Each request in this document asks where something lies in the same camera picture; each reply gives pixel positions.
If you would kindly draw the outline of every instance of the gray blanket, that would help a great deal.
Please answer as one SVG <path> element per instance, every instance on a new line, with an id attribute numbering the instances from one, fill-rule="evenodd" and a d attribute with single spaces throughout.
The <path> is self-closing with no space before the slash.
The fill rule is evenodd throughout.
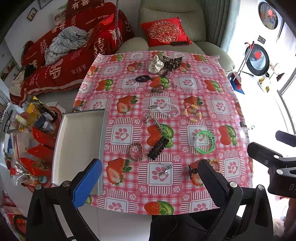
<path id="1" fill-rule="evenodd" d="M 70 51 L 83 47 L 87 39 L 87 32 L 75 26 L 63 29 L 45 51 L 45 65 L 53 64 Z"/>

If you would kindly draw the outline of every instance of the white tile floor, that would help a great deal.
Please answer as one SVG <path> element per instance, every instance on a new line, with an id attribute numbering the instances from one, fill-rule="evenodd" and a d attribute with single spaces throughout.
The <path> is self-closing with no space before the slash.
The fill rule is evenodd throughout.
<path id="1" fill-rule="evenodd" d="M 276 131 L 282 130 L 287 132 L 287 128 L 273 95 L 271 93 L 264 93 L 261 90 L 257 84 L 258 77 L 253 78 L 247 74 L 242 74 L 242 80 L 242 88 L 245 95 L 238 92 L 235 93 L 245 116 L 246 124 L 248 126 L 255 126 L 254 130 L 249 131 L 250 141 L 266 146 L 281 153 L 283 156 L 296 156 L 296 149 L 275 139 Z M 69 110 L 72 107 L 77 91 L 78 89 L 60 93 L 46 93 L 39 95 L 38 98 L 44 103 L 58 101 L 59 105 Z M 0 143 L 0 149 L 2 150 L 3 142 Z M 259 184 L 267 188 L 269 185 L 269 175 L 265 166 L 254 161 L 253 186 L 255 187 Z M 32 194 L 28 189 L 20 185 L 14 186 L 6 169 L 3 154 L 0 156 L 0 187 L 9 192 L 11 198 L 26 216 Z M 278 198 L 272 194 L 268 194 L 268 198 L 273 218 L 280 218 L 287 200 L 278 201 Z M 151 222 L 151 216 L 149 215 L 117 213 L 90 205 L 80 207 L 79 211 L 101 241 L 115 239 L 120 239 L 121 241 L 148 240 L 149 238 Z M 239 210 L 239 214 L 242 215 L 242 212 L 243 208 Z M 71 236 L 72 233 L 59 207 L 57 208 L 57 213 L 67 236 Z"/>

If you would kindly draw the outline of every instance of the green bracelet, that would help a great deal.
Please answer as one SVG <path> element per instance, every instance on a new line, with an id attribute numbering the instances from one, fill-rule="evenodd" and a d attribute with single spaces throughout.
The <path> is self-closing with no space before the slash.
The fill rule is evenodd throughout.
<path id="1" fill-rule="evenodd" d="M 209 138 L 211 138 L 211 140 L 212 140 L 213 145 L 212 145 L 211 149 L 208 150 L 208 151 L 203 151 L 203 150 L 201 150 L 201 149 L 198 147 L 198 140 L 197 140 L 197 138 L 198 138 L 198 136 L 201 135 L 201 134 L 207 135 L 207 136 L 208 136 Z M 212 133 L 210 133 L 210 132 L 208 132 L 208 131 L 200 131 L 200 132 L 197 133 L 196 136 L 195 136 L 194 146 L 195 146 L 195 149 L 196 149 L 198 152 L 200 152 L 201 154 L 208 154 L 208 153 L 211 153 L 211 152 L 215 149 L 215 146 L 216 146 L 216 139 L 215 139 L 215 137 L 213 136 Z"/>

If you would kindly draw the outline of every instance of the black pants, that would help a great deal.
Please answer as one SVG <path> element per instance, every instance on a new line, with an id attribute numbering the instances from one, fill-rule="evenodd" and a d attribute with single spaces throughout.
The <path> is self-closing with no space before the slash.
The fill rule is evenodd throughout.
<path id="1" fill-rule="evenodd" d="M 198 241 L 201 240 L 212 226 L 221 209 L 202 212 L 152 216 L 149 241 Z M 232 237 L 239 223 L 236 216 L 226 237 Z"/>

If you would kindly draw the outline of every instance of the tablecloth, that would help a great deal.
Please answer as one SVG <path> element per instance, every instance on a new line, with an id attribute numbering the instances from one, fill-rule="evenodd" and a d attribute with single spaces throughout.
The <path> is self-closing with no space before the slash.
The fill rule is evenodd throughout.
<path id="1" fill-rule="evenodd" d="M 143 74 L 160 76 L 148 72 L 156 54 L 183 58 L 181 66 L 167 76 L 168 88 L 163 93 L 151 92 L 151 80 L 143 83 L 135 80 Z M 240 125 L 244 121 L 242 111 L 218 59 L 218 56 L 174 51 L 136 51 L 96 57 L 74 102 L 83 106 L 83 110 L 104 108 L 108 112 L 106 136 L 101 140 L 104 141 L 104 191 L 103 195 L 91 197 L 92 205 L 138 214 L 184 214 L 216 208 L 206 188 L 194 185 L 189 178 L 188 165 L 201 158 L 218 161 L 220 172 L 228 181 L 243 187 L 252 185 L 248 130 Z M 198 97 L 203 102 L 199 106 L 202 119 L 195 123 L 184 115 L 184 110 L 189 104 L 197 105 Z M 180 109 L 175 118 L 152 109 L 171 143 L 155 161 L 147 157 L 152 148 L 149 144 L 160 137 L 147 130 L 155 125 L 153 119 L 145 123 L 149 107 L 154 104 L 171 115 L 178 113 L 172 104 Z M 209 131 L 216 139 L 216 147 L 209 154 L 200 154 L 194 147 L 194 138 L 201 130 Z M 114 185 L 106 173 L 108 161 L 130 160 L 128 148 L 133 142 L 142 144 L 144 158 L 131 162 L 130 172 L 124 173 L 124 179 Z M 207 136 L 199 136 L 198 142 L 201 149 L 210 148 Z M 139 147 L 133 147 L 131 152 L 139 153 Z M 160 163 L 173 164 L 168 175 L 163 174 L 164 166 Z"/>

